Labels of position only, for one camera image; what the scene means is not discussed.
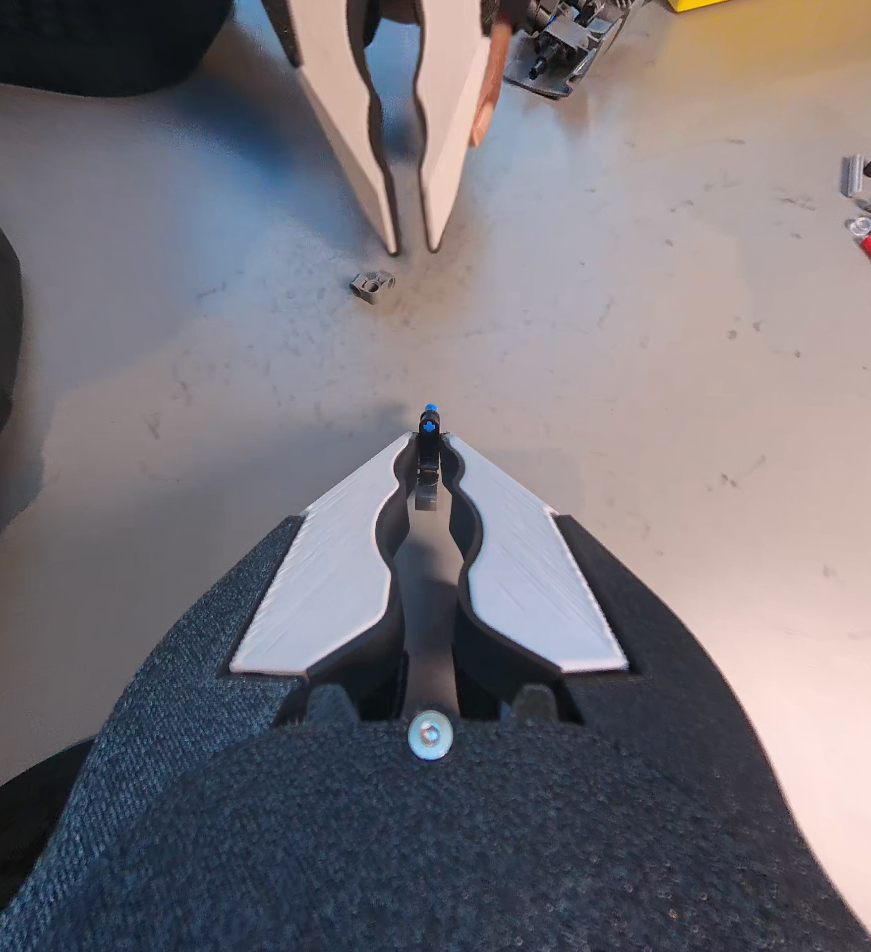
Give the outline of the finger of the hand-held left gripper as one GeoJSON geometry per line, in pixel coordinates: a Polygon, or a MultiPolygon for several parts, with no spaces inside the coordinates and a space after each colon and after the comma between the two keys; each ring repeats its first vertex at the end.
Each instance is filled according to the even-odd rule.
{"type": "Polygon", "coordinates": [[[453,211],[489,58],[479,1],[418,1],[421,27],[414,93],[423,123],[419,185],[429,250],[453,211]]]}
{"type": "Polygon", "coordinates": [[[370,3],[289,1],[297,75],[348,183],[394,256],[400,233],[392,173],[384,155],[383,115],[366,59],[370,3]]]}

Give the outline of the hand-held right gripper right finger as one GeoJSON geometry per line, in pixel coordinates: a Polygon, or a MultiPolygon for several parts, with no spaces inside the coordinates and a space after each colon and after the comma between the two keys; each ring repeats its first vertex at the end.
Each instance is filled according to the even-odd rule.
{"type": "Polygon", "coordinates": [[[582,720],[568,680],[629,670],[559,514],[453,434],[441,439],[463,558],[453,662],[463,718],[582,720]]]}

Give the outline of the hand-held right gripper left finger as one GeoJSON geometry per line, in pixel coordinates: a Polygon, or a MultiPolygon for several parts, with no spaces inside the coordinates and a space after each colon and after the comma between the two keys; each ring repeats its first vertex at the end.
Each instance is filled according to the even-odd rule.
{"type": "Polygon", "coordinates": [[[229,675],[341,686],[364,720],[404,707],[405,612],[395,556],[409,532],[415,435],[406,433],[301,515],[290,547],[229,657],[229,675]]]}

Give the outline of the black connector with blue pin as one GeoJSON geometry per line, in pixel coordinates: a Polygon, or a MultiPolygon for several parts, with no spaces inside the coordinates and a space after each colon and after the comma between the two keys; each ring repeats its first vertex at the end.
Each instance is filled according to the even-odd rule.
{"type": "Polygon", "coordinates": [[[427,404],[420,415],[417,452],[418,484],[435,488],[440,470],[441,420],[436,404],[427,404]]]}

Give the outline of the grey desk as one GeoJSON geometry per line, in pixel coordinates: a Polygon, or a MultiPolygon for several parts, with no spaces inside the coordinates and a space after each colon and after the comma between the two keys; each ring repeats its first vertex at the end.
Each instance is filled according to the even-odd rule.
{"type": "Polygon", "coordinates": [[[0,86],[0,785],[433,402],[691,628],[871,931],[871,263],[838,186],[871,2],[645,6],[569,99],[504,90],[437,254],[417,38],[369,50],[396,259],[258,2],[174,89],[0,86]]]}

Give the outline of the person's left hand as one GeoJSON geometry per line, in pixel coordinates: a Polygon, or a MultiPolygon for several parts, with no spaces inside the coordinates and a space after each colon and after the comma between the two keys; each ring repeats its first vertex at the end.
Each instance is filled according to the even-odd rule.
{"type": "Polygon", "coordinates": [[[478,108],[473,119],[468,144],[478,148],[484,141],[495,113],[503,85],[504,70],[513,38],[513,25],[500,14],[490,33],[489,58],[478,97],[478,108]]]}

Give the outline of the grey toy cab assembly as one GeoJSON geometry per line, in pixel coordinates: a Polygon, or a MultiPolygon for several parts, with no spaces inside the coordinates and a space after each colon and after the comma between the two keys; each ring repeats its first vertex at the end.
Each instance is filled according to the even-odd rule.
{"type": "Polygon", "coordinates": [[[504,80],[548,100],[569,97],[643,1],[538,1],[514,38],[504,80]]]}

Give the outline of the person's black trousers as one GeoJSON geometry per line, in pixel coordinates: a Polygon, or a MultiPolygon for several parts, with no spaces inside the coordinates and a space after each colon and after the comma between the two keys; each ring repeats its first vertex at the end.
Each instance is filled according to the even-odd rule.
{"type": "Polygon", "coordinates": [[[73,744],[0,786],[0,913],[45,849],[94,743],[73,744]]]}

